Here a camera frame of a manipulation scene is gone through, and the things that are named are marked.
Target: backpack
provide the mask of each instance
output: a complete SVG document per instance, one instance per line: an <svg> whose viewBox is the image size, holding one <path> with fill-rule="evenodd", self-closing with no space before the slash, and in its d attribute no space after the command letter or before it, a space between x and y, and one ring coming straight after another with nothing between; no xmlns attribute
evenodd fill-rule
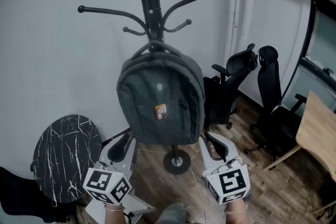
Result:
<svg viewBox="0 0 336 224"><path fill-rule="evenodd" d="M143 54L153 46L161 51ZM192 58L151 41L123 64L117 94L138 142L197 142L203 130L205 94L202 71Z"/></svg>

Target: backpack strap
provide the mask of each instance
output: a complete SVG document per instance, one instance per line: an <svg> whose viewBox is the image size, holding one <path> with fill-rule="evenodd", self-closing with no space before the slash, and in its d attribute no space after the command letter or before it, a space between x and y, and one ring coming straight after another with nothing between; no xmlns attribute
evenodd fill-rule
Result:
<svg viewBox="0 0 336 224"><path fill-rule="evenodd" d="M174 54L178 57L181 57L181 52L175 48L173 48L172 46L168 45L168 44L165 44L161 41L158 41L158 40L153 40L149 43L147 43L146 45L144 45L142 48L140 48L132 57L132 60L140 57L146 50L148 50L148 48L151 46L151 45L157 45L159 47L161 47L162 49L166 50L166 51L169 51L171 54Z"/></svg>

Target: black marble tabletop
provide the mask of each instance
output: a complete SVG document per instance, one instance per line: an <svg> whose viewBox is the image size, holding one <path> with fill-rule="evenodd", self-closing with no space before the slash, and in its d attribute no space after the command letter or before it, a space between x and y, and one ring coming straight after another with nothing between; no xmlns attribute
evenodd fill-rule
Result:
<svg viewBox="0 0 336 224"><path fill-rule="evenodd" d="M40 190L56 202L72 202L84 193L89 167L99 160L101 137L92 121L69 115L51 124L40 137L31 168Z"/></svg>

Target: backpack zipper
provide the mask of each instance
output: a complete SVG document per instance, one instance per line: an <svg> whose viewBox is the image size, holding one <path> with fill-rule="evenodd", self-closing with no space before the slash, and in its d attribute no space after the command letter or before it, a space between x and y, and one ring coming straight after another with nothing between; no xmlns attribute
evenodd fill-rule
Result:
<svg viewBox="0 0 336 224"><path fill-rule="evenodd" d="M178 100L178 104L179 104L179 107L180 107L181 130L184 131L185 125L184 125L184 112L183 112L183 110L186 109L187 107L183 104L182 99Z"/></svg>

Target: office chair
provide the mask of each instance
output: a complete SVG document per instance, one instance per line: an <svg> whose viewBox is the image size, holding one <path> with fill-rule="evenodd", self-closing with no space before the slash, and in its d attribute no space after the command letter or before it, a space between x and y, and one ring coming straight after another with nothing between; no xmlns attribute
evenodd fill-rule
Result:
<svg viewBox="0 0 336 224"><path fill-rule="evenodd" d="M226 124L232 128L230 115L237 111L236 100L239 96L238 87L247 75L258 66L257 56L252 51L255 44L248 45L247 49L229 58L226 69L219 65L212 65L221 78L205 77L205 128L210 124Z"/></svg>
<svg viewBox="0 0 336 224"><path fill-rule="evenodd" d="M251 131L257 128L267 139L267 142L260 144L250 150L250 154L260 148L271 150L272 162L276 158L276 148L289 150L296 145L295 137L298 132L301 117L296 115L296 110L306 103L307 98L296 94L297 103L291 110L280 106L281 87L279 78L278 52L272 46L265 46L259 49L259 62L261 69L258 74L258 86L264 108L256 124L252 124Z"/></svg>
<svg viewBox="0 0 336 224"><path fill-rule="evenodd" d="M35 180L13 175L0 167L0 202L6 214L41 218L45 223L66 222L76 212L75 203L52 206L52 202L38 188Z"/></svg>

